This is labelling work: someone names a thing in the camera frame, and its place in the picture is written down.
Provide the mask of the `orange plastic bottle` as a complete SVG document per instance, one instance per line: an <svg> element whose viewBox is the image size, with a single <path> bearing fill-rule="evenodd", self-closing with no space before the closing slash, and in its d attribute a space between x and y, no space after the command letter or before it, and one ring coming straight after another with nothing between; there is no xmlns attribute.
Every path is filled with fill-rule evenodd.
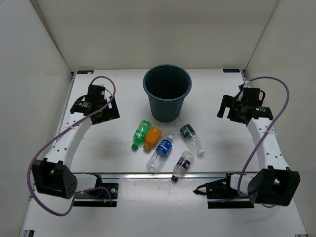
<svg viewBox="0 0 316 237"><path fill-rule="evenodd" d="M162 134L162 131L158 128L152 127L148 134L145 137L145 143L144 143L144 150L146 152L149 152L158 142L160 136Z"/></svg>

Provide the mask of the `blue label clear bottle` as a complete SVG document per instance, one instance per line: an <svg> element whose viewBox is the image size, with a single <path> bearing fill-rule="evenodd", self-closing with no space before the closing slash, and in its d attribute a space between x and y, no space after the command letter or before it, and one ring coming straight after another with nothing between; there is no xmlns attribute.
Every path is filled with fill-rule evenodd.
<svg viewBox="0 0 316 237"><path fill-rule="evenodd" d="M151 173L158 173L160 171L160 168L171 152L173 138L172 135L168 135L166 139L161 140L158 144L155 152L146 164L146 168Z"/></svg>

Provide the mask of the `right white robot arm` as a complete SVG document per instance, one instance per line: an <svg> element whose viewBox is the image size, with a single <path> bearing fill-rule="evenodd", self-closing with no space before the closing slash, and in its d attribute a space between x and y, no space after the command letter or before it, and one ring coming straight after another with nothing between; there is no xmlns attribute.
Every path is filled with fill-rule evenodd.
<svg viewBox="0 0 316 237"><path fill-rule="evenodd" d="M258 96L254 99L241 99L224 95L217 116L222 118L225 109L227 118L243 123L250 132L255 144L259 172L254 177L244 174L231 174L222 184L222 193L227 197L248 196L252 203L264 205L289 206L297 187L300 175L292 171L279 148L273 115L268 107L262 106Z"/></svg>

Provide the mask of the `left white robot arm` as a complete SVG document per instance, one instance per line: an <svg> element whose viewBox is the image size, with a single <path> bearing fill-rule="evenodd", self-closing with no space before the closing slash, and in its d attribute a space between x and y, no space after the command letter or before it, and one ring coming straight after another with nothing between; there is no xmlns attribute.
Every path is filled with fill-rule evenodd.
<svg viewBox="0 0 316 237"><path fill-rule="evenodd" d="M101 177L92 173L74 174L71 165L75 153L92 125L119 118L114 96L85 95L76 100L63 131L53 141L51 150L42 160L35 159L30 167L38 193L70 199L78 192L93 198L102 195Z"/></svg>

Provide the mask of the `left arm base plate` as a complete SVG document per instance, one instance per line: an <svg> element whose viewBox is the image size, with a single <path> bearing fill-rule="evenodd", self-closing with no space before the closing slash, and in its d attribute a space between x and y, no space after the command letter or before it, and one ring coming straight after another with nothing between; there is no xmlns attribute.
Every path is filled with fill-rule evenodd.
<svg viewBox="0 0 316 237"><path fill-rule="evenodd" d="M118 194L119 194L119 183L114 181L108 181L103 179L101 175L97 175L96 181L97 187L104 187L107 189L109 194L104 189L98 189L89 192L83 192L76 194L74 201L74 207L116 207Z"/></svg>

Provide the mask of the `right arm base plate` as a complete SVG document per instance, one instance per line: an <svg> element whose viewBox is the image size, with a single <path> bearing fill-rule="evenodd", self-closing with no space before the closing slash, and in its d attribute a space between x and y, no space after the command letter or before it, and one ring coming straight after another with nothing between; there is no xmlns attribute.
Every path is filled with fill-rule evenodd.
<svg viewBox="0 0 316 237"><path fill-rule="evenodd" d="M207 197L208 209L252 209L248 197L241 197L237 190L232 189L230 184L231 174L226 174L222 179L208 182L198 186L193 193Z"/></svg>

